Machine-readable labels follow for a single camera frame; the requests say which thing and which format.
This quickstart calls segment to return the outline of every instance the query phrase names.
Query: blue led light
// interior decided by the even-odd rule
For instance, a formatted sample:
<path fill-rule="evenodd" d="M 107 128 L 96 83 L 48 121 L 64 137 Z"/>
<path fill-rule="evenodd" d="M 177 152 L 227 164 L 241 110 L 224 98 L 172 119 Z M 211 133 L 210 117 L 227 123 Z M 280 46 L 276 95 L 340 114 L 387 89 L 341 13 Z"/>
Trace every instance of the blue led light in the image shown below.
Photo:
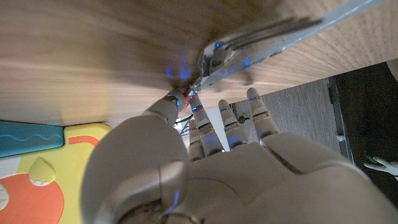
<path fill-rule="evenodd" d="M 172 78 L 172 67 L 171 67 L 170 65 L 167 65 L 167 66 L 166 66 L 166 77 L 167 77 L 168 79 L 171 79 L 171 78 Z"/>
<path fill-rule="evenodd" d="M 256 96 L 254 98 L 249 99 L 249 101 L 253 101 L 254 99 L 258 99 L 258 98 L 260 98 L 260 97 Z"/>
<path fill-rule="evenodd" d="M 197 110 L 197 109 L 199 109 L 199 108 L 201 108 L 201 107 L 202 107 L 201 105 L 196 106 L 196 107 L 192 108 L 192 111 L 195 111 L 195 110 Z"/>

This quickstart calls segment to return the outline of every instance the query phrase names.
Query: white robotic arm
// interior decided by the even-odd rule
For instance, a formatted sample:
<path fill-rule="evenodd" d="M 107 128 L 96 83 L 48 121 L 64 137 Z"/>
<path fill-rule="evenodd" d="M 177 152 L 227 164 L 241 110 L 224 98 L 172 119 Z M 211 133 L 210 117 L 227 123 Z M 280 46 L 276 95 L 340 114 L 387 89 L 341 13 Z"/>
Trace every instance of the white robotic arm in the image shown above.
<path fill-rule="evenodd" d="M 187 153 L 172 128 L 182 98 L 170 93 L 98 144 L 81 191 L 85 223 L 398 223 L 390 201 L 345 158 L 280 133 L 252 88 L 259 142 L 248 143 L 221 100 L 224 152 L 196 95 Z"/>

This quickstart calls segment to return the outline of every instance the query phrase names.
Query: wood grain surface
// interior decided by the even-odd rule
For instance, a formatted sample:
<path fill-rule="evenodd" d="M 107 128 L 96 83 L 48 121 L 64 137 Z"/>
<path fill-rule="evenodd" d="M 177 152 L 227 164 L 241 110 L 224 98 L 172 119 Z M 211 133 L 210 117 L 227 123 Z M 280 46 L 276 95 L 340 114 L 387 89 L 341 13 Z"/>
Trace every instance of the wood grain surface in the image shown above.
<path fill-rule="evenodd" d="M 343 0 L 0 2 L 0 119 L 117 124 L 195 68 L 210 40 L 259 19 L 314 18 Z M 358 15 L 200 93 L 215 106 L 398 58 L 398 1 Z M 245 75 L 254 83 L 244 86 Z"/>

